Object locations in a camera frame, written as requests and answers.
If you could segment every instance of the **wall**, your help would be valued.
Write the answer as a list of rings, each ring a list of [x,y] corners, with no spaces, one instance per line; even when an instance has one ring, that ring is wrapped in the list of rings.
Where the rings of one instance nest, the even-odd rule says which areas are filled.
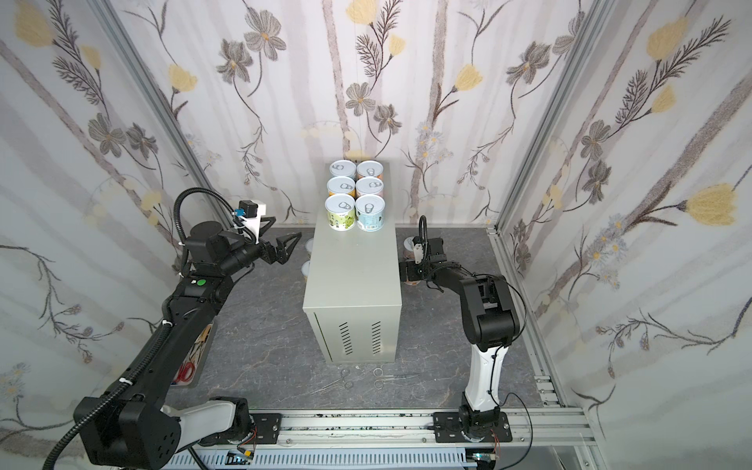
[[[40,468],[161,317],[194,184],[85,2],[2,2],[0,55],[0,467]]]
[[[313,223],[323,163],[377,158],[399,221],[441,225],[496,221],[590,6],[113,3],[223,194]]]
[[[503,227],[614,470],[752,466],[750,20],[618,2]]]

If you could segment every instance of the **light blue slotted cable duct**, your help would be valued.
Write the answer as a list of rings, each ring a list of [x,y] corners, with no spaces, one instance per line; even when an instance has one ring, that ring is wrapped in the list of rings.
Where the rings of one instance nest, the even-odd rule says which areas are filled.
[[[442,449],[274,449],[258,450],[252,462],[246,462],[233,450],[196,452],[212,470],[268,469],[283,470],[358,470],[364,468],[470,468],[463,447]],[[187,451],[175,454],[165,470],[199,468]]]

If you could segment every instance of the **robotic arm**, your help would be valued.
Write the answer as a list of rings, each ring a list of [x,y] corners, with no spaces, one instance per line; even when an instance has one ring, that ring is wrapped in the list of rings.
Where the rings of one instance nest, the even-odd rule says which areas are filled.
[[[444,241],[428,238],[425,216],[420,218],[418,230],[419,235],[413,238],[415,260],[400,262],[399,276],[403,282],[425,280],[442,292],[447,288],[459,295],[462,328],[472,344],[470,378],[459,419],[465,439],[480,441],[499,425],[502,362],[520,334],[514,303],[503,276],[473,274],[459,263],[447,261]]]
[[[54,468],[57,457],[77,433],[93,464],[152,469],[162,468],[176,452],[205,436],[241,440],[253,428],[245,399],[219,397],[182,411],[162,405],[193,342],[227,300],[235,285],[232,275],[258,259],[284,264],[302,233],[277,238],[274,247],[260,238],[275,222],[274,217],[263,216],[263,205],[241,201],[235,210],[219,194],[202,188],[186,190],[176,198],[178,221],[180,203],[190,193],[218,198],[238,233],[208,221],[194,226],[185,237],[179,226],[185,266],[180,283],[162,304],[162,325],[101,397],[86,397],[79,403],[74,411],[76,425],[54,447],[43,468]],[[188,253],[192,271],[186,262]]]

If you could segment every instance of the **vent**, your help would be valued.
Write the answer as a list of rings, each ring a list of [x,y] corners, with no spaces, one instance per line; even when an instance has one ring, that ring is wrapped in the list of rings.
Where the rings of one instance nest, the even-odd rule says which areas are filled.
[[[353,339],[350,337],[350,327],[347,322],[344,322],[339,326],[339,335],[342,337],[344,354],[351,354],[353,352]]]
[[[300,468],[346,470],[356,468],[468,468],[464,447],[448,449],[280,449],[258,450],[252,462],[234,450],[196,449],[211,470]],[[199,466],[187,451],[175,454],[163,470],[194,470]]]
[[[371,351],[373,354],[381,352],[381,322],[371,325]]]

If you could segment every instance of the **ventilation slot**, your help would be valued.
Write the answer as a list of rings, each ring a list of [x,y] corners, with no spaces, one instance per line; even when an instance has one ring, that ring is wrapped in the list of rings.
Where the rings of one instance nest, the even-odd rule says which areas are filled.
[[[352,354],[353,339],[350,337],[350,327],[347,322],[344,322],[339,326],[339,334],[342,337],[342,347],[344,348],[345,355]]]
[[[381,322],[371,325],[371,351],[373,354],[381,352]]]

